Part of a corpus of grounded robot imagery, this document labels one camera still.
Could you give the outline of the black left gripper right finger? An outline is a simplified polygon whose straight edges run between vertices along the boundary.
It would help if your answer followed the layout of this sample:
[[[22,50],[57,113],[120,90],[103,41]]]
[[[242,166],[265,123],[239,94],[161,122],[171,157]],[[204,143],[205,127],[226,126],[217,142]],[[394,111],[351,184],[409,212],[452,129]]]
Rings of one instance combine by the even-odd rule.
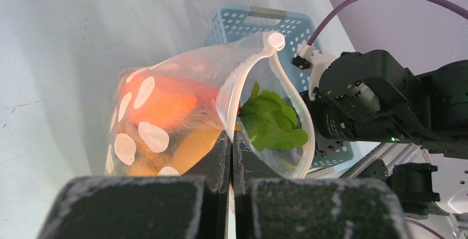
[[[233,144],[237,238],[411,238],[402,207],[381,180],[285,179],[241,133]]]

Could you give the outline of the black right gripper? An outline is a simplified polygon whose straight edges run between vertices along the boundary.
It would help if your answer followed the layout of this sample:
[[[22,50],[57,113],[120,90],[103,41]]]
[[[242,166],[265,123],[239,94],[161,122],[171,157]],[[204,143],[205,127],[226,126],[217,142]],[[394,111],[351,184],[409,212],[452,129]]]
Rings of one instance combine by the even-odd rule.
[[[385,50],[345,52],[324,71],[315,92],[307,107],[316,135],[326,140],[421,139],[421,83]]]

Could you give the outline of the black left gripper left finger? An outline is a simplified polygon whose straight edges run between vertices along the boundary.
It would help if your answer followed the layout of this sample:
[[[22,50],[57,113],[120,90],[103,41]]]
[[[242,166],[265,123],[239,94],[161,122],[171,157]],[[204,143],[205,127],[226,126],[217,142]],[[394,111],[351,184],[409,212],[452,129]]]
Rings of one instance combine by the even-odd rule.
[[[224,238],[231,151],[222,132],[179,177],[71,179],[38,238]]]

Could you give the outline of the yellow round fruit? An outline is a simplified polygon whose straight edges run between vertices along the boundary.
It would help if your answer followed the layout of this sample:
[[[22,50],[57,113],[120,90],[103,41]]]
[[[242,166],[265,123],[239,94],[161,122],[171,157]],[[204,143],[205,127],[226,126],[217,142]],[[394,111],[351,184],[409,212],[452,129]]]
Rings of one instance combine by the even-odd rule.
[[[212,128],[192,131],[175,150],[170,166],[179,174],[185,173],[212,150],[221,132]]]

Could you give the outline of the green pepper stem piece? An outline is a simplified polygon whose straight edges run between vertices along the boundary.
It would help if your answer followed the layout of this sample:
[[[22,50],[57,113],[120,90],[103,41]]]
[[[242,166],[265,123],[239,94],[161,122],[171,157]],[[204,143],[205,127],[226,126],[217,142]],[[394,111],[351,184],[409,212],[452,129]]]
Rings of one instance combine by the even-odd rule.
[[[238,116],[250,143],[257,151],[290,150],[308,142],[308,133],[299,127],[293,107],[277,93],[260,90],[255,82]]]

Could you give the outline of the clear dotted zip top bag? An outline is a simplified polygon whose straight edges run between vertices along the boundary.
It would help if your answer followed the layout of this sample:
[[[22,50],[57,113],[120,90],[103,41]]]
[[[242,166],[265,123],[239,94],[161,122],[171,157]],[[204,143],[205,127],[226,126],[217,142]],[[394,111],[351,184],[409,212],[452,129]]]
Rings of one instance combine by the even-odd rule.
[[[279,60],[278,31],[202,47],[117,82],[104,164],[108,176],[180,176],[241,139],[269,169],[303,178],[315,152],[310,115]]]

